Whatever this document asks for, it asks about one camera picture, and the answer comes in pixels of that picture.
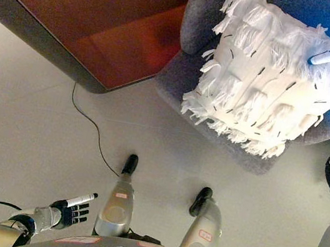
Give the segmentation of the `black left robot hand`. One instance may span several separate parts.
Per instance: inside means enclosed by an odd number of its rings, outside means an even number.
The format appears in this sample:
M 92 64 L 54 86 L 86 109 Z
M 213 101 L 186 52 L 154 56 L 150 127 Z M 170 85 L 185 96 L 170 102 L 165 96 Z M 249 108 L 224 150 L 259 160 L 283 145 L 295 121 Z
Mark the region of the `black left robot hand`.
M 53 202 L 50 207 L 55 209 L 59 213 L 59 216 L 54 216 L 51 229 L 60 230 L 87 221 L 89 203 L 97 197 L 98 194 L 93 193 L 73 199 Z

